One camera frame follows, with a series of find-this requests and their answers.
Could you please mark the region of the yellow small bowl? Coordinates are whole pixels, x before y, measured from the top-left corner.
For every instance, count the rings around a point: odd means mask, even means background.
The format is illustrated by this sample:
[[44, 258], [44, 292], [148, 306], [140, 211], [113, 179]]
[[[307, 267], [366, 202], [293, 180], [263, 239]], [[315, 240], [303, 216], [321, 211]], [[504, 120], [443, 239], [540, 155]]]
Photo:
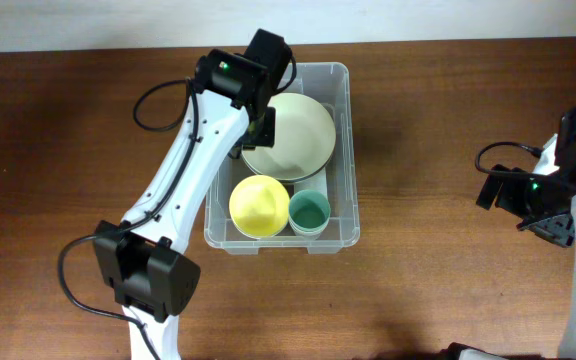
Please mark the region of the yellow small bowl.
[[288, 223], [290, 197], [276, 179], [253, 175], [240, 181], [229, 198], [235, 227], [244, 235], [261, 239], [280, 233]]

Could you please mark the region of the green plastic cup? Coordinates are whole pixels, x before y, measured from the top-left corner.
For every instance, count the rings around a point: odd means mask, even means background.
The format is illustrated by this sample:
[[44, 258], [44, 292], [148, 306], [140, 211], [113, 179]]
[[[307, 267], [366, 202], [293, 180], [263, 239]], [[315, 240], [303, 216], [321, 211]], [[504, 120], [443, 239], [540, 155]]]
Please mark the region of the green plastic cup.
[[295, 193], [289, 202], [289, 223], [304, 228], [328, 225], [331, 205], [326, 196], [315, 190]]

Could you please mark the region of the grey plastic cup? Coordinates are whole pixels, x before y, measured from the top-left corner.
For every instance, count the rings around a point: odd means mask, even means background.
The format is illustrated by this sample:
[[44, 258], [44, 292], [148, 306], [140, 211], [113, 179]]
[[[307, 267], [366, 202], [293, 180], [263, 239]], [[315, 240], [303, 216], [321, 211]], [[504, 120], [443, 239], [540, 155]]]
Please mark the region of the grey plastic cup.
[[308, 241], [314, 241], [320, 238], [321, 233], [298, 233], [297, 236], [300, 236]]

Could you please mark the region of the cream plastic cup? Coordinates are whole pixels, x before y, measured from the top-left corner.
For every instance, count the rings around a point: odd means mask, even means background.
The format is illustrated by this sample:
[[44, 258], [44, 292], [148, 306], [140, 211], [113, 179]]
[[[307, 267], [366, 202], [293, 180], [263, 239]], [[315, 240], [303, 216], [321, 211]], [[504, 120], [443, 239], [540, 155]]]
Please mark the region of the cream plastic cup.
[[294, 233], [297, 235], [298, 233], [323, 233], [324, 230], [326, 229], [327, 225], [324, 224], [322, 226], [319, 227], [315, 227], [315, 228], [304, 228], [298, 225], [292, 225], [291, 228], [294, 231]]

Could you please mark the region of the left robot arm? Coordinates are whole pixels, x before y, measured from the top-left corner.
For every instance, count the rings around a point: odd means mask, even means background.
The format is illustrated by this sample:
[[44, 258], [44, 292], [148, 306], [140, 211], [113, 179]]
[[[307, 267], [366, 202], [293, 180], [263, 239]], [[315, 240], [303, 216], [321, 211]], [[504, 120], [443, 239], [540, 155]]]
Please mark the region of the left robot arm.
[[94, 252], [129, 324], [132, 358], [178, 358], [179, 316], [201, 273], [184, 255], [199, 207], [232, 150], [273, 146], [269, 101], [295, 68], [284, 38], [263, 29], [242, 54], [201, 57], [186, 82], [183, 123], [152, 182], [119, 224], [97, 226]]

